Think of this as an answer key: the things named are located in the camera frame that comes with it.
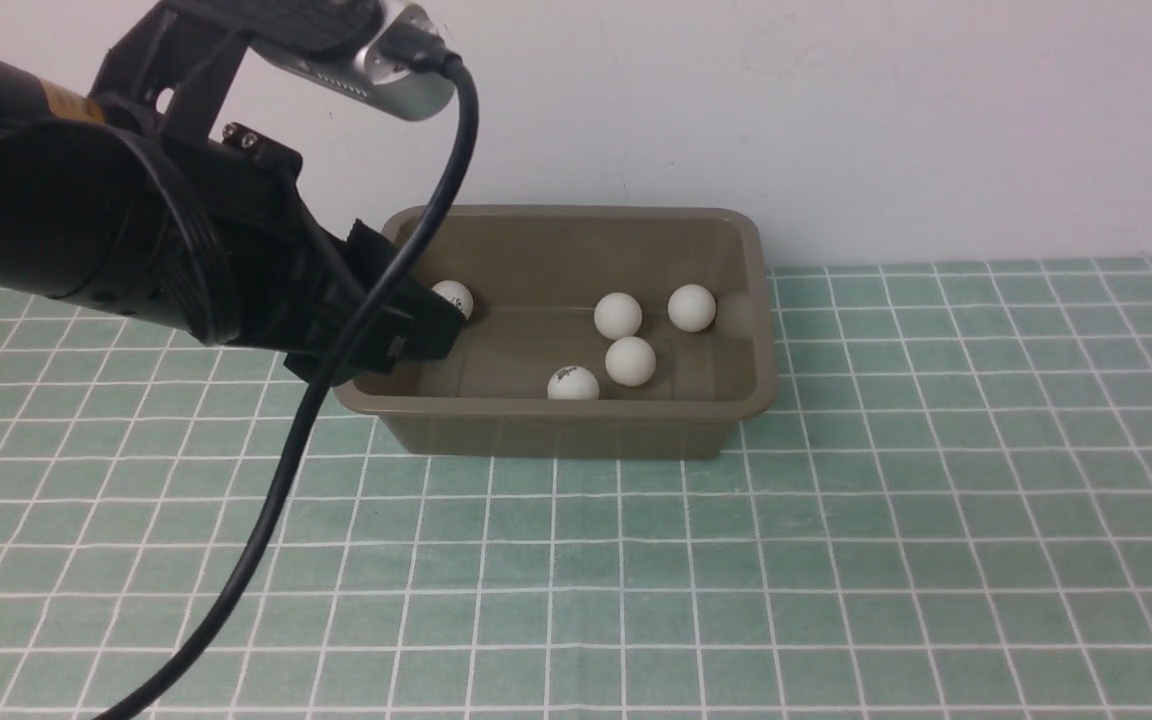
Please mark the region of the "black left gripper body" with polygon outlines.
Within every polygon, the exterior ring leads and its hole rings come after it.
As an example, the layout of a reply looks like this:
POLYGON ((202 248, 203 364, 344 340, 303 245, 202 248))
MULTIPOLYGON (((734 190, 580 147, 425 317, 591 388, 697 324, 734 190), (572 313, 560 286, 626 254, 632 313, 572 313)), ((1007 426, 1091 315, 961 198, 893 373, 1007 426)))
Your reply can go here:
POLYGON ((223 141, 164 137, 227 253, 238 293, 232 347, 285 355, 311 381, 326 351, 397 255, 366 223, 346 238, 317 223, 298 190, 303 159, 283 143, 230 124, 223 141))

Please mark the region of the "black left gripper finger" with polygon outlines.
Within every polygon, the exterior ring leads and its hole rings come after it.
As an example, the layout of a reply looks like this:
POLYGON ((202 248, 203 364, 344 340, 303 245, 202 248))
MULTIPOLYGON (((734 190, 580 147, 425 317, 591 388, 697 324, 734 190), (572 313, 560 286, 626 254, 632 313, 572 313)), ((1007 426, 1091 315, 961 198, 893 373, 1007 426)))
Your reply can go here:
MULTIPOLYGON (((376 290, 396 255, 397 247, 384 234, 361 220, 353 223, 346 238, 346 264, 366 295, 376 290)), ((397 363, 442 361, 465 323, 456 305, 407 274, 358 342, 348 366, 356 373, 391 373, 397 363)))

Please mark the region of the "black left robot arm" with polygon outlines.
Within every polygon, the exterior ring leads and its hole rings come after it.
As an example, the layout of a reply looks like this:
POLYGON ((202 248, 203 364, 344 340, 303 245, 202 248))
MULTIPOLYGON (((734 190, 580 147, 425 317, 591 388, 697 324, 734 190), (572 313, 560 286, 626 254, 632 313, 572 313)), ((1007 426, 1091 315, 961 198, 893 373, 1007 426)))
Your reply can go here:
POLYGON ((273 351, 325 387, 444 359, 465 319, 412 272, 465 181, 477 123, 465 60, 412 22, 271 31, 157 5, 88 94, 0 60, 0 288, 273 351), (241 123, 211 137, 248 53, 393 118, 457 106, 406 245, 362 222, 326 232, 285 143, 241 123))

